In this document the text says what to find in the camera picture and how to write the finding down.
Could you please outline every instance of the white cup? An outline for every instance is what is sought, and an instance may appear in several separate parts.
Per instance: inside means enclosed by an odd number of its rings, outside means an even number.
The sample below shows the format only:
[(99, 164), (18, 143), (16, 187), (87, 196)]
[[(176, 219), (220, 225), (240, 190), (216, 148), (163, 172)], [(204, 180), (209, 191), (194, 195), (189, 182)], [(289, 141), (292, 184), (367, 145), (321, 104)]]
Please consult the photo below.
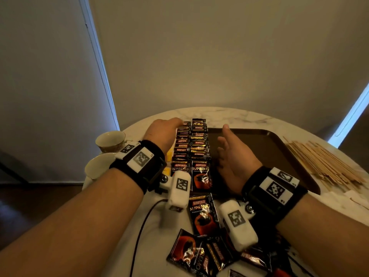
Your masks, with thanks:
[(125, 146), (125, 133), (122, 131), (105, 132), (96, 138), (95, 143), (103, 153), (117, 153)]
[(109, 169), (109, 166), (115, 160), (115, 155), (116, 153), (105, 153), (91, 159), (85, 167), (86, 176), (92, 180), (96, 180)]

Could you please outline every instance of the screw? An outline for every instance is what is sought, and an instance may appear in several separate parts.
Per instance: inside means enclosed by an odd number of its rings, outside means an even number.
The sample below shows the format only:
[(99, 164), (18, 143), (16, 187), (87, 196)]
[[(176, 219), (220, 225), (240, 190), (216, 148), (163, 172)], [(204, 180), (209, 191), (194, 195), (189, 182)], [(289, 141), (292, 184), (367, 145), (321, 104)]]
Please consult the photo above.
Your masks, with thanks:
[(161, 180), (160, 180), (162, 183), (166, 183), (167, 181), (168, 181), (168, 176), (167, 175), (164, 175), (164, 174), (162, 174), (162, 178), (161, 178)]
[(255, 211), (253, 210), (252, 206), (251, 205), (246, 205), (245, 207), (245, 211), (249, 214), (254, 214)]

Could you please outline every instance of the table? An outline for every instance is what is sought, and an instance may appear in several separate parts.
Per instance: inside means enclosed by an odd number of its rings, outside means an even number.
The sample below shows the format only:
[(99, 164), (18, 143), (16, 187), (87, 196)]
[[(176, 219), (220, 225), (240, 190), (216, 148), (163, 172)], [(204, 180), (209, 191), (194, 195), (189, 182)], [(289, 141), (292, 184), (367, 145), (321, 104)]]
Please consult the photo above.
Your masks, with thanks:
[[(283, 136), (288, 140), (300, 141), (303, 143), (307, 141), (317, 142), (330, 152), (334, 153), (349, 166), (357, 170), (365, 181), (369, 183), (369, 174), (367, 172), (365, 172), (351, 158), (328, 144), (326, 141), (295, 125), (251, 111), (221, 107), (182, 108), (145, 118), (129, 126), (124, 130), (124, 132), (127, 135), (127, 139), (140, 140), (146, 129), (154, 120), (158, 118), (170, 119), (172, 117), (179, 117), (182, 120), (205, 118), (208, 127), (220, 128), (223, 124), (228, 123), (230, 128), (257, 128), (270, 130), (276, 133), (284, 142), (286, 141)], [(314, 179), (320, 186), (321, 193), (327, 192), (327, 189), (320, 180), (316, 178)], [(83, 188), (87, 187), (90, 183), (91, 180), (86, 178)], [(363, 195), (369, 198), (369, 190), (363, 189)], [(128, 228), (118, 243), (117, 248), (110, 257), (103, 272), (103, 276), (118, 277), (129, 275), (133, 251), (141, 224), (151, 206), (162, 198), (163, 196), (155, 194), (154, 192), (147, 193), (144, 196), (144, 200), (142, 201), (139, 209), (128, 225)], [(175, 242), (180, 228), (190, 232), (192, 231), (187, 212), (179, 214), (165, 210), (164, 203), (160, 203), (152, 211), (145, 224), (145, 228), (142, 231), (140, 243), (137, 249), (133, 276), (189, 276), (187, 272), (180, 270), (166, 261), (166, 257)], [(242, 261), (231, 265), (227, 269), (230, 268), (241, 272), (247, 277), (265, 276), (264, 271)], [(228, 276), (228, 270), (221, 271), (217, 276)]]

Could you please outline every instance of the wrist-mounted device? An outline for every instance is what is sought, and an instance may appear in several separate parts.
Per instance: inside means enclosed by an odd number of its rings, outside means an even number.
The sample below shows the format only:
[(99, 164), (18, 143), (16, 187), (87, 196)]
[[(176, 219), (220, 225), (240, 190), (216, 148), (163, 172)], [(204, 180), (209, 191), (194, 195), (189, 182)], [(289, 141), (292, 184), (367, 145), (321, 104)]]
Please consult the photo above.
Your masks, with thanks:
[(300, 180), (278, 168), (259, 168), (242, 188), (256, 213), (261, 213), (273, 225), (278, 224), (307, 193)]
[(166, 167), (163, 151), (149, 140), (127, 144), (115, 155), (115, 161), (110, 168), (117, 168), (125, 173), (142, 189), (144, 194)]

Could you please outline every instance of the wall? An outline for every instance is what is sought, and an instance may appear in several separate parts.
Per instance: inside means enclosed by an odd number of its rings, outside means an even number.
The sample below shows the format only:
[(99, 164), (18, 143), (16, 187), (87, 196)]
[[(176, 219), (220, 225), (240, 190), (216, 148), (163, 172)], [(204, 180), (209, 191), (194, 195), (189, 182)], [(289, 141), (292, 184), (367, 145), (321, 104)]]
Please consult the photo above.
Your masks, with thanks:
[(0, 161), (28, 181), (83, 181), (116, 126), (79, 1), (0, 0), (0, 35)]
[(339, 149), (369, 172), (369, 106), (357, 120)]
[(313, 133), (369, 82), (369, 0), (90, 0), (121, 128), (175, 108), (256, 111)]

